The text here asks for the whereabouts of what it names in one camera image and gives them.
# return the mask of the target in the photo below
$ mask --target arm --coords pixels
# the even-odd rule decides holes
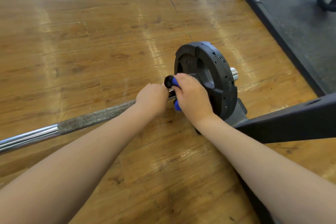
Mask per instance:
[[[68,223],[130,140],[166,110],[167,99],[165,86],[147,85],[120,116],[13,180],[0,190],[1,223]]]
[[[334,223],[336,186],[227,125],[212,112],[206,90],[176,75],[179,106],[222,152],[269,211],[284,224]]]

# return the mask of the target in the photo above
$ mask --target right hand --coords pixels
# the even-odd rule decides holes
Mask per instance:
[[[197,128],[202,120],[214,115],[208,93],[196,78],[188,74],[178,73],[175,78],[181,87],[172,87],[178,104],[187,119]]]

